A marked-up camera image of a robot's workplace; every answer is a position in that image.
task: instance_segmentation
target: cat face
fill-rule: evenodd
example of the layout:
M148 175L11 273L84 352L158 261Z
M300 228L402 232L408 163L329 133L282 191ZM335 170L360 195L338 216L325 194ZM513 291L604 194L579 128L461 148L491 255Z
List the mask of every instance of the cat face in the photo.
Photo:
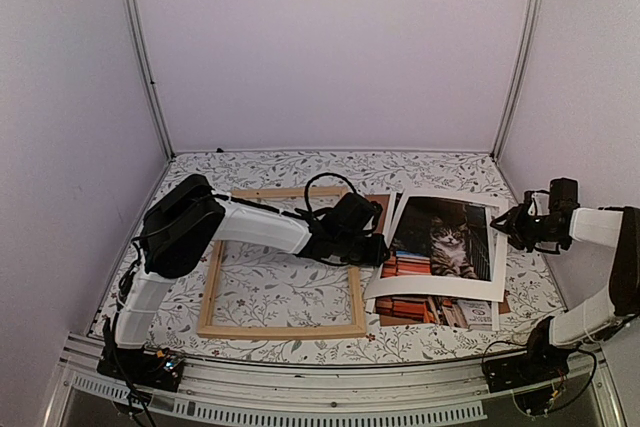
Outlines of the cat face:
M439 217L431 220L431 242L447 247L457 247L464 243L467 224L445 225Z

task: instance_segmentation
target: light wood picture frame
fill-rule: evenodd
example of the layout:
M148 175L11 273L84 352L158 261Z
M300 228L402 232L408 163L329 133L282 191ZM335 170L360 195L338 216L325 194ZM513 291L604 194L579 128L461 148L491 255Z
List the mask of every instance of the light wood picture frame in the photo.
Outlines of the light wood picture frame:
M347 192L348 189L345 187L312 187L309 191L309 197L342 197ZM247 200L302 198L304 197L304 189L237 190L231 192L231 195ZM232 340L321 340L347 339L366 335L367 327L364 300L360 288L360 270L355 266L346 267L348 269L349 300L351 301L350 324L317 327L242 327L214 324L213 313L224 244L224 242L216 242L211 254L211 266L207 274L198 320L198 336Z

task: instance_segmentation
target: cat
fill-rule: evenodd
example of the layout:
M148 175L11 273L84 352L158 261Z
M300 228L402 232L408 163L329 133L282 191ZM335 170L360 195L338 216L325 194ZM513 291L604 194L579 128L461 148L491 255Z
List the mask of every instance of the cat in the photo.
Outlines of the cat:
M451 226L431 220L431 271L434 275L478 279L467 257L467 224Z

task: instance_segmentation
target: robotic arm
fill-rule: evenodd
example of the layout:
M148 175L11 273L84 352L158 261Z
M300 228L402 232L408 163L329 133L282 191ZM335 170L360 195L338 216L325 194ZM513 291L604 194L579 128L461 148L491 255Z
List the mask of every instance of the robotic arm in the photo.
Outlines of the robotic arm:
M342 179L353 192L334 207L313 211L310 185L325 176ZM168 350L148 354L144 344L168 290L195 269L212 240L265 245L334 266L377 267L388 259L383 236L374 233L382 207L357 194L346 178L328 173L312 178L305 201L306 210L282 211L215 193L206 177L197 174L176 186L145 214L141 235L132 240L138 259L120 280L113 323L105 322L98 372L131 384L177 390L180 357Z
M548 214L538 215L535 194L549 196ZM578 203L578 183L551 181L549 191L527 191L522 204L492 226L518 250L559 254L573 240L616 249L609 283L582 304L542 320L522 356L486 362L491 391L529 385L568 373L567 358L584 342L607 340L640 314L640 209L587 209ZM555 243L555 249L540 244Z

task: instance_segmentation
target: floral pattern surface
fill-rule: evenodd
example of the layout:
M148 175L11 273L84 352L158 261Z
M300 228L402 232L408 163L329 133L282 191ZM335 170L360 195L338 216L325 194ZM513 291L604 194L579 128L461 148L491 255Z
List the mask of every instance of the floral pattern surface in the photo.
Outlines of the floral pattern surface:
M301 187L320 172L346 175L361 192L402 192L410 187L485 193L513 201L491 158L484 154L412 152L235 152L183 154L172 163L154 201L186 176L200 173L218 191ZM321 179L319 185L335 180ZM372 364L442 361L480 355L495 340L523 342L535 323L562 309L549 270L539 254L510 250L506 290L511 312L499 332L432 324L380 327L367 314L365 338L316 341L203 339L196 326L213 246L188 276L178 279L149 330L148 343L196 356L297 364ZM346 272L272 249L228 243L216 299L215 321L226 325L330 325L349 322ZM120 275L135 258L130 248L96 314L91 335L116 309ZM364 288L370 269L361 270ZM496 345L495 350L512 348Z

